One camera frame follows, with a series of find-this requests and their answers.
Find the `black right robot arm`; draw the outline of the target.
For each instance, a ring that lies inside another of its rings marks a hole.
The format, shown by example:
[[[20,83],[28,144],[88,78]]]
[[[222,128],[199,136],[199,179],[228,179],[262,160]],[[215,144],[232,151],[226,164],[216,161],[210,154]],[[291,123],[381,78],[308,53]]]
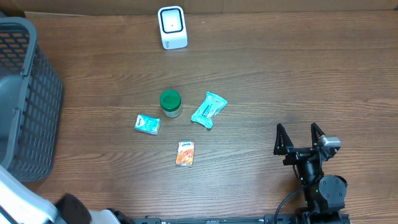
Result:
[[[295,147],[282,124],[276,126],[274,154],[284,156],[283,165],[291,166],[300,188],[288,195],[277,207],[274,223],[278,222],[282,206],[300,192],[305,206],[290,216],[292,223],[349,223],[349,216],[340,212],[345,208],[347,181],[339,175],[325,175],[322,169],[340,150],[337,136],[326,135],[316,123],[311,124],[312,145]]]

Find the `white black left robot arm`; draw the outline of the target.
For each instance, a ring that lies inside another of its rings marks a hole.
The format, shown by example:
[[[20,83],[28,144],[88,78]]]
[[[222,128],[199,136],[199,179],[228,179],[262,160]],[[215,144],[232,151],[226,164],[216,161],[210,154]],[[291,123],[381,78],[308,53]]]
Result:
[[[73,195],[52,203],[30,191],[1,168],[1,223],[90,224],[88,209]]]

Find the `green wipes packet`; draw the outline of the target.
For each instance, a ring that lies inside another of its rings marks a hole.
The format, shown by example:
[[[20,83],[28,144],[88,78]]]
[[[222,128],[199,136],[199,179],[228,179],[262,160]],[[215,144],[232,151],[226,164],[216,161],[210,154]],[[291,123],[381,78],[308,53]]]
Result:
[[[207,129],[213,127],[214,117],[228,104],[221,96],[207,91],[204,102],[192,114],[191,121],[201,124]]]

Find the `orange tissue packet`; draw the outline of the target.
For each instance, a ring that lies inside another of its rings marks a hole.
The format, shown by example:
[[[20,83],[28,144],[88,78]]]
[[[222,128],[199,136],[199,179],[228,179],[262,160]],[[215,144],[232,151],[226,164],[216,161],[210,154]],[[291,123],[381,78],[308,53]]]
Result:
[[[177,148],[176,165],[191,167],[195,152],[193,141],[180,141]]]

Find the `teal tissue packet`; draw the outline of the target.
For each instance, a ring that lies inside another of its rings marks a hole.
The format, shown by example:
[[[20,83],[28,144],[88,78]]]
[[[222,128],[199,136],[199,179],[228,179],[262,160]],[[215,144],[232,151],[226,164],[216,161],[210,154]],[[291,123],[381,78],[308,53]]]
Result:
[[[153,118],[144,114],[137,115],[134,129],[151,135],[158,135],[161,121],[160,118]]]

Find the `green lid jar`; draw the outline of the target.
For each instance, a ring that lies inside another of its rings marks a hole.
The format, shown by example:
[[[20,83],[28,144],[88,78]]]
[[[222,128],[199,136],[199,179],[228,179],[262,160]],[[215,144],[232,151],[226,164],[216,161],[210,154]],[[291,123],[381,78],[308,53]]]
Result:
[[[169,118],[176,118],[182,112],[182,99],[175,90],[165,90],[159,98],[164,114]]]

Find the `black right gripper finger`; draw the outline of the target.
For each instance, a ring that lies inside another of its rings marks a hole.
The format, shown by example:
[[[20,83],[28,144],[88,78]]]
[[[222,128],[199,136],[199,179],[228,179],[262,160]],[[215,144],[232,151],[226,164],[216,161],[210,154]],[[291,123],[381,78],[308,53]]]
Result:
[[[277,135],[274,146],[274,155],[278,156],[287,155],[294,148],[294,145],[281,123],[277,125],[276,130],[277,130]]]
[[[316,146],[319,138],[325,133],[319,128],[316,123],[311,124],[312,146]]]

